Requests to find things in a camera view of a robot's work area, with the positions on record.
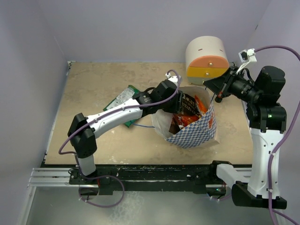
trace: bag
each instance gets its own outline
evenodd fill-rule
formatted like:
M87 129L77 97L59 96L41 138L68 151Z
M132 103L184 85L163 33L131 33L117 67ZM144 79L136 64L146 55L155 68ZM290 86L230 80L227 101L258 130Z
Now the bag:
M151 116L155 131L168 142L184 149L204 146L206 143L218 144L216 116L208 91L196 86L181 87L180 90L190 96L197 95L208 111L199 120L192 122L178 133L172 134L169 129L173 114L158 110Z

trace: green package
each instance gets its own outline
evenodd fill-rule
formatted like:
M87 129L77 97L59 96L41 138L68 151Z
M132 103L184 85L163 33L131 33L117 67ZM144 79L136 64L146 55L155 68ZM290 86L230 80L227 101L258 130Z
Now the green package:
M134 94L139 93L140 91L136 89L134 86L129 85L125 90L122 91L114 100L112 100L104 109L103 111L112 109L117 107L118 105L123 104L124 102L128 101ZM130 120L125 124L126 127L130 127L136 120Z

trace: white wall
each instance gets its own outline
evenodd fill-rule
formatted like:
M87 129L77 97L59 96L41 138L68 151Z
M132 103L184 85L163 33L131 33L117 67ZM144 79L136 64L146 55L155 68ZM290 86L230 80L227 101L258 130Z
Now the white wall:
M273 0L251 37L248 48L266 45L286 45L300 53L300 1ZM285 71L286 85L279 102L287 110L288 126L300 99L300 62L290 52L281 49L258 52L258 63L251 69L257 77L266 65L276 66ZM287 142L282 146L279 161L279 186L281 195L287 200L286 214L300 222L300 119Z
M68 60L185 61L188 43L244 49L271 0L38 0Z
M39 166L67 61L35 0L0 1L0 224L15 225Z

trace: gray floor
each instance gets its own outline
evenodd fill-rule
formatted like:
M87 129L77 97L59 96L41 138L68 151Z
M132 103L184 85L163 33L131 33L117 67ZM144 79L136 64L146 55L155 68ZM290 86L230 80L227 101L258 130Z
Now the gray floor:
M98 196L95 203L110 204L120 197ZM78 200L73 187L37 188L27 225L266 225L266 209L234 206L231 199L210 200L207 195L183 192L126 192L116 207L103 209Z

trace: wooden tabletop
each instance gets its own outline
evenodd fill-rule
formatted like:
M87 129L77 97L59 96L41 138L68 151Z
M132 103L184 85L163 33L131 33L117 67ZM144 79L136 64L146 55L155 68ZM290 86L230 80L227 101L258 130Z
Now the wooden tabletop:
M75 164L74 156L59 155L58 149L78 113L85 116L102 112L129 84L139 90L157 86L169 69L183 76L188 86L184 63L74 63L60 103L50 140L46 164ZM242 102L234 96L214 102L220 144L182 149L168 143L153 128L124 125L97 139L96 164L210 164L226 160L233 164L252 162L252 140ZM138 120L151 125L151 116ZM63 151L74 151L70 143Z

